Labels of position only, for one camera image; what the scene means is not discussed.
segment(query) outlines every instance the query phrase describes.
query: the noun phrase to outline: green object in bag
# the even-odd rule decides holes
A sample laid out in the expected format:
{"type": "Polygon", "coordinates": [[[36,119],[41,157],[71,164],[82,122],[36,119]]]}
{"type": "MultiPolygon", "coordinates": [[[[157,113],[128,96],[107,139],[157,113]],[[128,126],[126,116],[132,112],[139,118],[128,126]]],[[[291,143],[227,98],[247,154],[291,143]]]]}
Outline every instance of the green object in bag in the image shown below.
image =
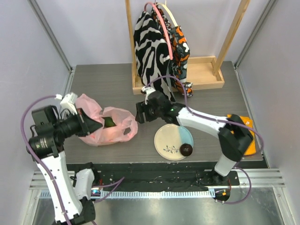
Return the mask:
{"type": "Polygon", "coordinates": [[[111,128],[115,127],[116,124],[113,122],[113,119],[111,117],[102,117],[104,119],[104,128],[111,128]]]}

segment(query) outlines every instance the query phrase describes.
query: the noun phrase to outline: white plate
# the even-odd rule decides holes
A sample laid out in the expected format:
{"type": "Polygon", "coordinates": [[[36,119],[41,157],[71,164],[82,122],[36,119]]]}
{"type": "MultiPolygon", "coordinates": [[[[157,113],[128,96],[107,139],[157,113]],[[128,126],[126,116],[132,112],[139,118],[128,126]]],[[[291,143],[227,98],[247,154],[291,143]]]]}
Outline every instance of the white plate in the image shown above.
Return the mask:
{"type": "Polygon", "coordinates": [[[175,124],[162,126],[154,136],[156,151],[162,157],[172,161],[185,158],[179,150],[180,146],[185,143],[190,144],[192,147],[194,146],[191,133],[185,127],[175,124]]]}

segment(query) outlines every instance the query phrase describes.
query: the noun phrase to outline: plastic bag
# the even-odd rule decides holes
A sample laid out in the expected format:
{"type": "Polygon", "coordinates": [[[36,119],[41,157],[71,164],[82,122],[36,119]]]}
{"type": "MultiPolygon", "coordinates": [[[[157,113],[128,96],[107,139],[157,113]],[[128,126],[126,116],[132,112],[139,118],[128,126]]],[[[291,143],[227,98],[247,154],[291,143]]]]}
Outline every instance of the plastic bag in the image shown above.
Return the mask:
{"type": "Polygon", "coordinates": [[[76,107],[82,108],[83,111],[93,120],[102,123],[103,127],[86,137],[79,137],[89,145],[99,146],[113,144],[116,142],[127,142],[137,133],[137,122],[131,112],[114,107],[107,107],[102,111],[101,106],[90,97],[82,94],[76,100],[76,107]],[[115,127],[104,128],[103,117],[111,117],[116,124],[115,127]]]}

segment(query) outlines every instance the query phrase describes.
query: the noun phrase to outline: pink hanger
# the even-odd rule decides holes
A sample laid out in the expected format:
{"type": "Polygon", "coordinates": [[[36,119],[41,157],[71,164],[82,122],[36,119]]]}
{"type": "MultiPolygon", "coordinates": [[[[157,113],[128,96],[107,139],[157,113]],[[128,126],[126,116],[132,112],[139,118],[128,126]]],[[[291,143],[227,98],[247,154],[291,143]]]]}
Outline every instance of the pink hanger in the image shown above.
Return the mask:
{"type": "Polygon", "coordinates": [[[172,47],[171,47],[171,42],[170,42],[170,38],[169,38],[169,35],[168,35],[167,28],[165,27],[164,19],[162,18],[158,8],[152,2],[147,2],[146,3],[146,5],[144,7],[144,11],[146,11],[146,8],[147,8],[148,4],[152,5],[152,7],[154,8],[154,10],[155,10],[155,12],[156,12],[156,14],[159,18],[159,21],[161,22],[161,25],[162,25],[163,30],[164,30],[165,38],[166,38],[166,41],[167,41],[167,44],[168,44],[170,60],[172,60],[173,59],[172,47]]]}

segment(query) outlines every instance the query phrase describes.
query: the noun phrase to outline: light blue plate section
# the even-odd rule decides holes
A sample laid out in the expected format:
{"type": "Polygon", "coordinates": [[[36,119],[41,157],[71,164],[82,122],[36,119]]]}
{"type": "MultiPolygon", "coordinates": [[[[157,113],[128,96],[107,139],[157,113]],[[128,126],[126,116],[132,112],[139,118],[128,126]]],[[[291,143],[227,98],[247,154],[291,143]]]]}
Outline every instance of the light blue plate section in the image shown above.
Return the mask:
{"type": "Polygon", "coordinates": [[[186,143],[194,147],[194,140],[190,131],[183,126],[178,127],[178,130],[179,130],[182,144],[186,143]]]}

